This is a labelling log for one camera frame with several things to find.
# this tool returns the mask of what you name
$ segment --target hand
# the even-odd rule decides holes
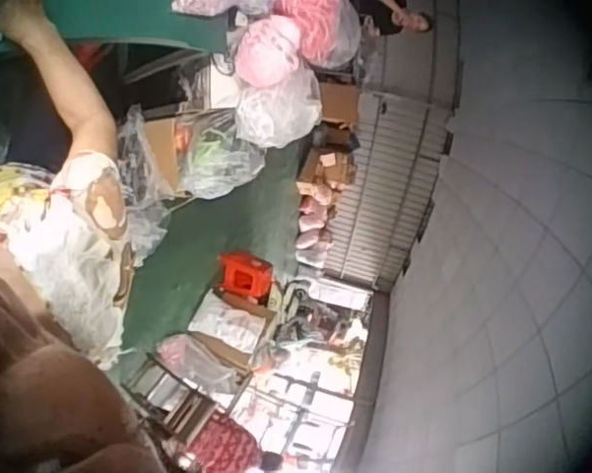
[[[0,31],[8,39],[22,44],[49,26],[41,0],[0,0]]]

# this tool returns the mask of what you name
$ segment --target pink item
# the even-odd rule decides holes
[[[302,234],[310,230],[319,230],[326,225],[325,215],[302,215],[298,222],[299,230]]]
[[[335,45],[339,7],[340,0],[277,0],[274,12],[296,22],[302,31],[302,56],[321,64]]]
[[[302,198],[301,203],[299,204],[299,210],[301,213],[305,215],[309,214],[318,214],[322,212],[324,207],[320,205],[313,197],[310,195],[305,195]]]
[[[319,241],[319,236],[319,230],[309,230],[308,232],[300,234],[296,239],[296,248],[307,249],[315,245]]]
[[[333,189],[326,184],[317,184],[313,188],[311,196],[322,206],[331,205],[333,201]]]
[[[242,80],[257,89],[275,86],[299,67],[300,30],[286,17],[252,23],[238,46],[234,65]]]

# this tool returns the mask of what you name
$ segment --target pink bundle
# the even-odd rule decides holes
[[[302,56],[321,65],[335,48],[341,6],[341,0],[276,0],[274,12],[296,22],[302,31]]]
[[[275,86],[299,67],[301,33],[293,20],[272,15],[253,23],[240,41],[234,65],[252,87]]]

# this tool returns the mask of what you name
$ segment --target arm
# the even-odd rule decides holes
[[[403,6],[401,6],[396,2],[396,0],[378,0],[378,1],[380,1],[383,5],[385,5],[390,10],[392,10],[392,12],[396,12],[401,15],[407,13],[407,3],[406,2],[401,2],[403,4]]]
[[[29,54],[39,70],[57,112],[72,133],[68,158],[92,150],[115,159],[113,117],[90,76],[45,17],[41,1],[3,0],[0,29]]]

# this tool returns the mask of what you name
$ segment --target white bag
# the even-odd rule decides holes
[[[265,320],[233,308],[212,291],[206,294],[188,325],[191,332],[218,338],[238,351],[252,354],[265,328]]]

